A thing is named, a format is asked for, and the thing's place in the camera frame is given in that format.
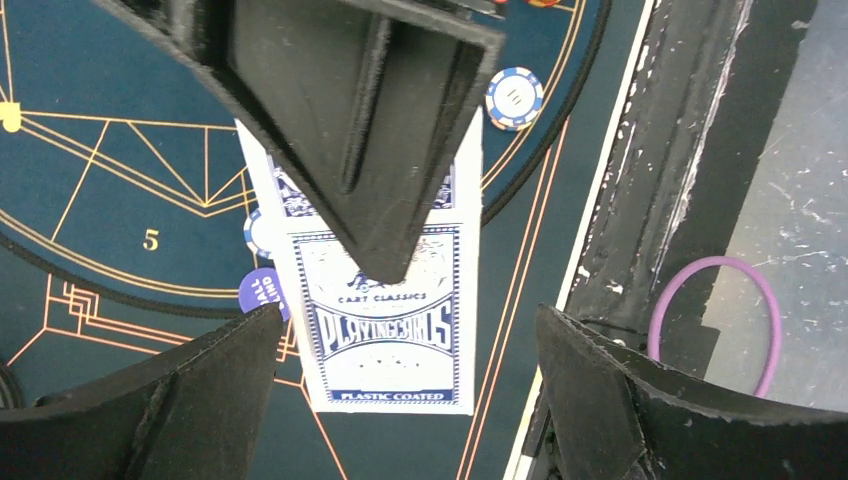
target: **blue and white poker chip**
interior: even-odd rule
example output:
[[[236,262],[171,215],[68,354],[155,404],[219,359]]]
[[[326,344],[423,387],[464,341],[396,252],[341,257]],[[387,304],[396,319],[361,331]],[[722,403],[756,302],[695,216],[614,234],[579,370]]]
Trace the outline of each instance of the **blue and white poker chip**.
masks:
[[[498,72],[486,90],[486,110],[501,130],[523,130],[536,120],[545,98],[542,82],[524,67]]]
[[[262,217],[262,212],[257,208],[244,221],[244,243],[254,255],[273,260],[271,236],[268,220]]]

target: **poker chip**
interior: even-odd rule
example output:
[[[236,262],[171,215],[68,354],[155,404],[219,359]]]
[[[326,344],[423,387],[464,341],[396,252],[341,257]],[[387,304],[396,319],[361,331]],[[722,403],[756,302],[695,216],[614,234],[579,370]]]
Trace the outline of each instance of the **poker chip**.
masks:
[[[283,320],[291,318],[283,287],[273,268],[262,267],[244,276],[239,284],[239,307],[244,313],[268,303],[278,303]]]
[[[486,90],[486,110],[492,123],[501,130],[523,130],[542,111],[542,82],[524,67],[498,72]]]
[[[257,208],[244,221],[244,243],[254,255],[273,260],[271,237],[269,222]]]

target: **orange line pattern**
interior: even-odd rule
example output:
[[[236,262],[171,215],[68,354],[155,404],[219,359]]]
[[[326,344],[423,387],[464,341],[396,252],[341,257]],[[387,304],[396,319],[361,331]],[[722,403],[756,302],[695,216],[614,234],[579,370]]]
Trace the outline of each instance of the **orange line pattern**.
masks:
[[[456,474],[456,480],[468,480],[471,477],[471,468],[474,465],[474,459],[477,456],[477,448],[480,443],[480,438],[483,436],[483,427],[486,423],[486,416],[489,412],[489,405],[491,404],[492,398],[494,397],[494,390],[497,384],[498,375],[500,374],[500,367],[503,362],[504,353],[506,352],[506,346],[509,342],[509,335],[512,331],[512,325],[513,321],[515,320],[515,314],[518,311],[518,306],[521,302],[521,293],[524,289],[524,281],[527,277],[527,271],[530,267],[530,261],[533,258],[533,252],[536,248],[536,239],[539,235],[539,229],[541,228],[542,219],[544,218],[545,210],[547,208],[548,196],[550,195],[554,175],[556,173],[557,165],[559,164],[559,158],[560,154],[562,153],[562,146],[565,140],[565,134],[568,131],[568,122],[569,121],[566,120],[562,132],[560,133],[559,143],[557,145],[556,153],[553,155],[553,164],[551,165],[550,169],[548,169],[548,165],[550,163],[551,150],[553,149],[553,147],[548,150],[545,156],[544,163],[542,164],[542,171],[539,175],[539,183],[536,186],[536,193],[533,198],[533,204],[530,207],[530,217],[527,219],[527,225],[524,229],[524,238],[521,241],[521,247],[519,248],[517,258],[515,259],[515,268],[513,269],[512,280],[510,281],[510,287],[507,292],[506,301],[504,302],[504,308],[501,312],[500,322],[498,323],[498,330],[495,334],[495,342],[492,346],[492,352],[489,356],[489,364],[487,365],[486,373],[483,376],[483,384],[480,387],[480,396],[477,398],[477,405],[474,408],[474,415],[471,420],[471,428],[468,431],[468,437],[465,441],[465,448],[462,452],[462,457],[460,458],[459,469],[457,470]],[[545,184],[546,186],[544,189],[544,195],[541,197],[541,206],[537,210],[536,206],[539,204],[542,186]],[[525,246],[527,246],[528,244],[528,238],[529,247],[525,251]],[[497,361],[495,361],[495,355],[497,352],[499,353],[497,355]]]

